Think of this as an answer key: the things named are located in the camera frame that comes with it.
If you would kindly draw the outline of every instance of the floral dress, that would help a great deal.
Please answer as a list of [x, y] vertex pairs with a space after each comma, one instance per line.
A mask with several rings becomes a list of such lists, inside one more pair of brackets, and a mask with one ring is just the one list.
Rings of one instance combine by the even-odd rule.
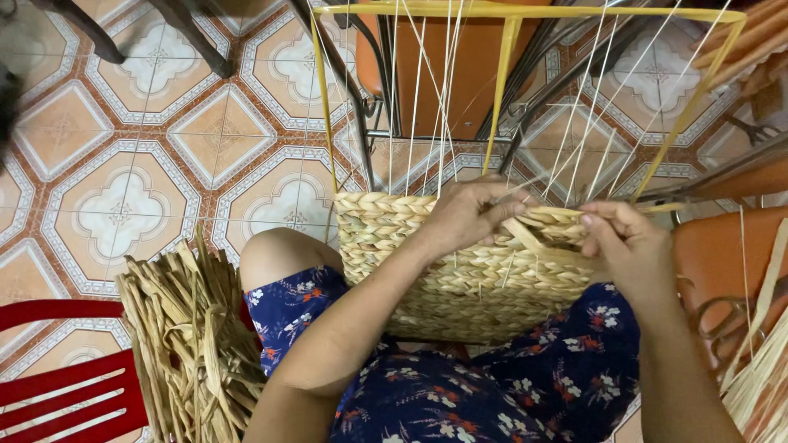
[[[318, 266], [245, 293], [264, 372], [347, 291], [339, 272]], [[383, 336], [337, 408], [331, 441], [597, 443], [637, 395], [639, 340], [630, 306], [609, 283], [467, 361], [405, 352]]]

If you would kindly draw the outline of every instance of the person's left hand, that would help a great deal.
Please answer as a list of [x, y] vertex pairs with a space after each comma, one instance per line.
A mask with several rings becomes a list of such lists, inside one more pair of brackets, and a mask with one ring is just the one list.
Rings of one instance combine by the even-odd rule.
[[482, 239], [492, 244], [492, 234], [501, 222], [526, 212], [527, 205], [522, 201], [528, 192], [521, 188], [507, 195], [506, 202], [492, 205], [506, 192], [505, 179], [495, 173], [446, 187], [410, 243], [421, 248], [431, 261]]

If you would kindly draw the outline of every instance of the yellow metal frame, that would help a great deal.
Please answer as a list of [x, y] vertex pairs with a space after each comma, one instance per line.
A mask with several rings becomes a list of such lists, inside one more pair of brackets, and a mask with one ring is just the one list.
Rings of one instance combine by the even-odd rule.
[[477, 0], [475, 2], [464, 3], [462, 8], [447, 7], [447, 2], [437, 2], [434, 0], [377, 0], [374, 2], [354, 4], [354, 5], [340, 5], [340, 6], [319, 6], [312, 9], [312, 43], [314, 44], [315, 62], [318, 68], [318, 80], [320, 81], [320, 93], [322, 96], [323, 116], [325, 119], [325, 141], [329, 149], [329, 157], [331, 158], [331, 174], [333, 176], [333, 187], [336, 192], [336, 174], [334, 172], [334, 159], [333, 149], [331, 146], [331, 116], [329, 108], [329, 98], [327, 94], [327, 86], [325, 82], [325, 67], [323, 65], [323, 57], [321, 52], [320, 37], [317, 33], [317, 20], [324, 13], [352, 13], [352, 14], [377, 14], [387, 16], [407, 16], [410, 14], [414, 17], [494, 17], [503, 18], [504, 21], [504, 34], [500, 43], [500, 57], [498, 60], [498, 70], [495, 86], [495, 102], [492, 108], [492, 127], [490, 130], [490, 139], [487, 144], [487, 155], [485, 156], [485, 163], [482, 174], [487, 173], [489, 166], [490, 153], [493, 150], [493, 139], [495, 137], [496, 127], [498, 125], [498, 117], [500, 115], [500, 105], [504, 95], [504, 84], [509, 68], [509, 60], [511, 58], [512, 48], [514, 41], [519, 33], [522, 19], [525, 18], [573, 18], [573, 17], [592, 17], [604, 15], [640, 15], [640, 16], [667, 16], [671, 12], [674, 17], [686, 18], [698, 21], [718, 21], [719, 23], [730, 23], [730, 34], [728, 34], [725, 43], [717, 51], [711, 66], [709, 66], [706, 75], [698, 84], [695, 94], [689, 99], [687, 106], [678, 116], [673, 129], [668, 134], [667, 138], [663, 141], [659, 152], [652, 161], [648, 172], [645, 175], [640, 187], [632, 196], [632, 202], [640, 196], [645, 189], [649, 179], [656, 172], [657, 166], [662, 162], [665, 153], [678, 137], [678, 128], [685, 127], [687, 120], [690, 118], [692, 109], [697, 105], [698, 100], [708, 90], [708, 85], [716, 74], [719, 67], [722, 65], [723, 60], [727, 56], [730, 49], [733, 47], [736, 38], [742, 33], [742, 29], [747, 21], [747, 15], [737, 11], [718, 11], [714, 9], [672, 9], [672, 8], [604, 8], [602, 6], [523, 6], [511, 5], [507, 3], [489, 2], [486, 0]]

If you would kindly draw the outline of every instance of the braided fiber row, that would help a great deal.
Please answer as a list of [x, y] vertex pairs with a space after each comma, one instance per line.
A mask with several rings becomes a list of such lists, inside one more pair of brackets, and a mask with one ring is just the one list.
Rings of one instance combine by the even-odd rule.
[[[343, 192], [334, 207], [345, 277], [370, 275], [426, 219], [434, 196]], [[567, 309], [588, 285], [594, 261], [577, 252], [585, 237], [573, 211], [533, 208], [517, 218], [537, 238], [529, 249], [511, 233], [435, 262], [394, 311], [388, 332], [413, 340], [500, 343]]]

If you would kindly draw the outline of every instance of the knee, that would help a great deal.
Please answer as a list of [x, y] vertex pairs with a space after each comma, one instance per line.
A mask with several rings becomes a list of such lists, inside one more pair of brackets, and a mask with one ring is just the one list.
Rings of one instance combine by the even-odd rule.
[[311, 267], [329, 265], [341, 272], [342, 259], [326, 244], [290, 228], [255, 234], [240, 254], [241, 284], [250, 291]]

